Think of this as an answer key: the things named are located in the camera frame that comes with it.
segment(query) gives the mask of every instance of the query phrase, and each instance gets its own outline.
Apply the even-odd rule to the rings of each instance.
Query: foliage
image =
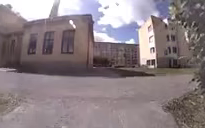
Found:
[[[94,65],[105,66],[105,67],[110,65],[110,61],[107,58],[103,58],[103,57],[94,57],[93,63]]]
[[[170,16],[186,30],[193,60],[200,65],[194,81],[205,91],[205,0],[172,0]]]

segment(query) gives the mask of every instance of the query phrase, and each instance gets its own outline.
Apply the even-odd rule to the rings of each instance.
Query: cloud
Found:
[[[106,27],[102,28],[102,31],[103,31],[103,32],[106,32],[106,31],[107,31],[107,28],[106,28]]]
[[[144,23],[150,15],[159,16],[154,0],[98,0],[101,7],[99,25],[111,25],[119,28],[123,25],[137,22]]]
[[[49,17],[54,0],[0,0],[0,4],[11,4],[27,20]],[[75,14],[81,10],[82,0],[61,0],[59,15]]]
[[[126,41],[125,43],[126,43],[126,44],[135,44],[136,42],[135,42],[135,40],[132,38],[132,39]]]
[[[120,42],[116,40],[115,38],[110,37],[107,33],[103,33],[103,32],[94,31],[94,38],[96,42],[113,42],[113,43]]]

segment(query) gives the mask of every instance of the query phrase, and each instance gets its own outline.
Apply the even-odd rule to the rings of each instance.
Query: pavement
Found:
[[[0,72],[0,91],[24,97],[0,128],[177,128],[162,110],[192,75],[75,77]]]

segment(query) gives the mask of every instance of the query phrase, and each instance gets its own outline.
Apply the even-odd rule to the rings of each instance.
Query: facade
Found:
[[[138,45],[95,42],[94,57],[107,58],[112,66],[137,66]]]
[[[0,5],[0,67],[35,72],[90,68],[93,42],[91,15],[27,22],[10,6]]]
[[[25,22],[9,6],[0,5],[0,67],[19,64]]]
[[[150,68],[186,67],[192,57],[184,30],[151,16],[139,29],[140,65]]]
[[[91,15],[27,22],[23,33],[21,65],[28,70],[57,72],[93,66]]]

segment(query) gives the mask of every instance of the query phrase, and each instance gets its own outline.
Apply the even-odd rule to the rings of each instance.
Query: blue sky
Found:
[[[0,4],[11,4],[27,20],[35,20],[48,17],[53,1],[0,0]],[[59,15],[92,14],[97,41],[138,43],[136,30],[150,15],[168,16],[168,2],[155,1],[61,0]]]

